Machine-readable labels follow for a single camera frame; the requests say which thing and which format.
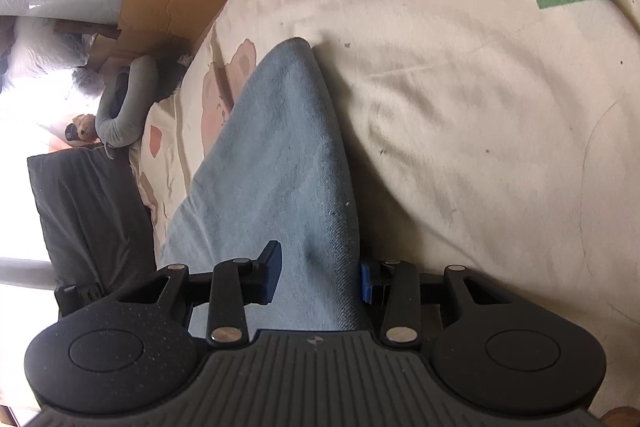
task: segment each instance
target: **blue fabric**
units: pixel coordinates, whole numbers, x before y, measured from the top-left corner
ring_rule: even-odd
[[[245,307],[251,332],[366,326],[347,159],[303,39],[276,46],[247,81],[169,226],[161,260],[210,271],[255,259],[270,239],[282,244],[282,274],[270,305]],[[205,308],[194,311],[194,335],[204,336]]]

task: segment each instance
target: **stuffed animal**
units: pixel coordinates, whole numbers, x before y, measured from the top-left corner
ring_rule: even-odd
[[[83,142],[95,142],[98,135],[95,132],[95,116],[79,114],[72,120],[78,132],[78,139]]]

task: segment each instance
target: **bed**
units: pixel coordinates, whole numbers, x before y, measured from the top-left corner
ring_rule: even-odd
[[[300,36],[334,102],[362,240],[423,270],[475,267],[587,328],[608,358],[593,412],[640,407],[637,6],[229,0],[130,152],[158,264],[245,81]]]

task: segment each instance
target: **dark fabric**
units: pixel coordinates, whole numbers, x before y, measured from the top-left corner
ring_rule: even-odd
[[[74,148],[27,159],[42,233],[59,285],[113,292],[156,269],[153,229],[126,150]]]
[[[329,93],[309,44],[276,46],[247,81],[189,196],[172,219],[161,264],[210,271],[282,244],[273,302],[245,307],[250,331],[366,327],[351,178]],[[207,307],[190,331],[204,335]]]

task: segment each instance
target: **cream bed sheet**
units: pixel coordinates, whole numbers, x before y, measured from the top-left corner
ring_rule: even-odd
[[[640,407],[636,5],[229,0],[132,152],[157,247],[225,121],[216,76],[237,100],[255,63],[301,36],[374,253],[475,267],[583,325],[609,363],[594,412]]]

